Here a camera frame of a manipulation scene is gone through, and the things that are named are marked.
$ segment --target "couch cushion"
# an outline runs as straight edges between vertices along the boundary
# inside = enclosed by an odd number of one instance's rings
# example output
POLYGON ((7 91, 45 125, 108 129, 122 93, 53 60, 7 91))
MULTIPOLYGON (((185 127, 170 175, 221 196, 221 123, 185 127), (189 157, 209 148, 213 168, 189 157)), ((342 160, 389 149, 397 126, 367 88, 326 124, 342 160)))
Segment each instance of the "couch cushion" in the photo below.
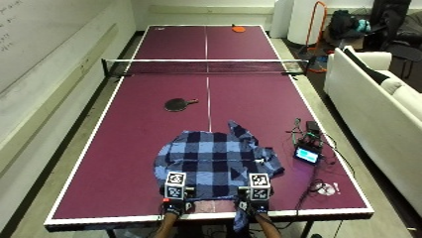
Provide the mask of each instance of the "couch cushion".
POLYGON ((398 79, 397 77, 391 76, 390 78, 387 78, 382 83, 381 83, 381 87, 383 88, 383 90, 393 95, 397 88, 401 87, 403 85, 401 79, 398 79))
POLYGON ((393 93, 393 97, 409 112, 422 121, 422 96, 409 85, 402 85, 393 93))
POLYGON ((345 48, 343 53, 351 59, 355 65, 366 72, 366 74, 375 81, 375 83, 382 84, 382 82, 389 78, 389 76, 367 67, 366 63, 354 54, 354 50, 351 48, 345 48))

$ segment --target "black paddle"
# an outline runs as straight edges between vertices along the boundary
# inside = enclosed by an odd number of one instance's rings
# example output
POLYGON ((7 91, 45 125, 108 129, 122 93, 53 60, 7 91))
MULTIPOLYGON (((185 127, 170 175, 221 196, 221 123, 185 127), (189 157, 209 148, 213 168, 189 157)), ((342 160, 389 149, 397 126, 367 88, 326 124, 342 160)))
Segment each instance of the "black paddle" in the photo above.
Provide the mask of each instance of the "black paddle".
POLYGON ((198 103, 198 102, 200 101, 197 99, 192 99, 186 101, 184 98, 173 98, 165 103, 164 108, 168 111, 178 112, 178 111, 184 111, 189 104, 198 103))

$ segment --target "small monitor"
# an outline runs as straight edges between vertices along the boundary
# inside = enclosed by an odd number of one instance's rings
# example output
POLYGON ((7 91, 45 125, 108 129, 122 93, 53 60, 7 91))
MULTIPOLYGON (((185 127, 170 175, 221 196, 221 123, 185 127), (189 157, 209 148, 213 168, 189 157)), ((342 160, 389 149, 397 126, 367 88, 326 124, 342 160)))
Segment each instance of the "small monitor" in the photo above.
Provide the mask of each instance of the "small monitor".
POLYGON ((294 158, 314 165, 319 161, 319 150, 298 145, 294 150, 294 158))

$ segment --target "ping pong table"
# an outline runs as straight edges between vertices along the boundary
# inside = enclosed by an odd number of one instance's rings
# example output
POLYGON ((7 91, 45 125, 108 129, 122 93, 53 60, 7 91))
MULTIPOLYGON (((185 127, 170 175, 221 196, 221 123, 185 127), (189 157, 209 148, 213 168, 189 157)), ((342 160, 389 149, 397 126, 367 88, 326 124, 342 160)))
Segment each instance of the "ping pong table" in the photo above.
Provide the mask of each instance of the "ping pong table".
MULTIPOLYGON (((236 33, 230 26, 150 26, 134 54, 138 60, 280 60, 260 26, 236 33)), ((234 120, 274 149, 285 173, 272 180, 269 216, 274 221, 369 219, 371 206, 347 164, 330 147, 329 163, 321 162, 318 179, 338 185, 330 195, 307 196, 314 166, 293 158, 292 133, 295 119, 318 121, 295 80, 281 73, 140 73, 121 78, 100 121, 45 221, 49 231, 113 229, 153 223, 162 195, 153 162, 162 146, 182 131, 228 132, 234 120), (196 98, 200 103, 181 112, 168 112, 172 98, 196 98)), ((233 202, 196 202, 180 222, 232 220, 233 202)))

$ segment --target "plaid shirt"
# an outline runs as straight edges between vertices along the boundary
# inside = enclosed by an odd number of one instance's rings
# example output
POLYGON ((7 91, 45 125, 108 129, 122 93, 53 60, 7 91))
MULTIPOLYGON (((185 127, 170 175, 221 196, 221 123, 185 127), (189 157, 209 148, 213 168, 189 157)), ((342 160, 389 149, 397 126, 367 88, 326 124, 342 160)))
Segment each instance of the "plaid shirt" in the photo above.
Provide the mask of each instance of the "plaid shirt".
POLYGON ((184 131, 164 146, 154 162, 158 186, 168 172, 185 172, 186 186, 194 187, 197 198, 233 199, 237 188, 248 186, 249 173, 266 173, 272 178, 284 172, 277 155, 233 121, 229 134, 184 131))

